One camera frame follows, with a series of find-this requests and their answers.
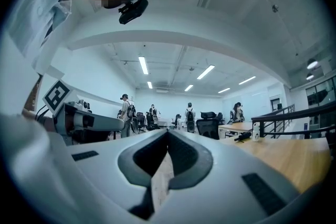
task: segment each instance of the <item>man with backpack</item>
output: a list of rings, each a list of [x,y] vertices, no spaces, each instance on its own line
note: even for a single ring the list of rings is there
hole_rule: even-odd
[[[196,113],[193,111],[192,104],[188,103],[188,107],[185,111],[185,121],[187,126],[187,131],[190,133],[195,132],[195,116]]]
[[[124,101],[121,108],[120,119],[125,122],[125,127],[121,130],[121,138],[125,138],[131,136],[131,124],[133,120],[132,109],[134,105],[128,100],[127,94],[123,94],[120,100]]]

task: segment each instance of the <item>railing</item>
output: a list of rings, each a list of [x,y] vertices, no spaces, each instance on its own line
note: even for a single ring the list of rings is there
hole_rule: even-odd
[[[274,115],[280,115],[280,114],[288,114],[295,112],[295,105],[290,105],[286,108],[279,109],[276,111],[273,111],[269,114],[263,115],[263,116],[274,116]],[[264,130],[269,133],[277,133],[282,130],[282,132],[285,131],[285,129],[289,126],[289,123],[291,123],[292,120],[283,120],[283,121],[271,121],[271,122],[264,122]]]
[[[260,137],[265,137],[265,135],[273,135],[273,138],[276,138],[276,135],[293,135],[293,134],[303,134],[304,138],[310,138],[311,133],[321,133],[321,132],[326,132],[327,134],[330,134],[331,130],[336,130],[336,125],[325,127],[325,128],[320,128],[317,130],[304,130],[304,131],[299,131],[299,132],[269,132],[265,131],[265,122],[280,122],[280,121],[288,121],[288,120],[295,120],[295,119],[301,119],[301,118],[307,118],[307,117],[312,117],[312,116],[317,116],[317,115],[322,115],[322,114],[327,114],[330,112],[333,112],[336,110],[336,101],[330,102],[329,104],[318,106],[316,108],[312,109],[306,109],[306,110],[301,110],[301,111],[294,111],[286,114],[276,114],[275,111],[272,113],[269,113],[264,116],[259,116],[252,118],[253,124],[255,122],[260,123]]]

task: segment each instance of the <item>table surface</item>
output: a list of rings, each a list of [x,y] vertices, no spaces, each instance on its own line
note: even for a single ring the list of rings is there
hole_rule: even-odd
[[[236,122],[233,124],[225,124],[218,126],[219,129],[224,129],[233,132],[248,132],[253,129],[252,121]]]
[[[322,181],[331,163],[327,139],[285,140],[260,138],[253,142],[248,138],[235,142],[236,137],[219,140],[235,145],[256,156],[287,177],[300,193]]]

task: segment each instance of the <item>bottle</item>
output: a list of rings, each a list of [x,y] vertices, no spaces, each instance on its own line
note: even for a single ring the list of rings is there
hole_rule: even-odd
[[[258,142],[260,137],[260,123],[255,122],[253,124],[253,131],[252,131],[252,141]]]

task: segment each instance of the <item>woman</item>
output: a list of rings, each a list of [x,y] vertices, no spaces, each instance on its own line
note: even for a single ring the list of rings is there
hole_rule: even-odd
[[[242,104],[240,102],[236,103],[233,109],[230,111],[230,120],[233,122],[243,122],[245,121]]]

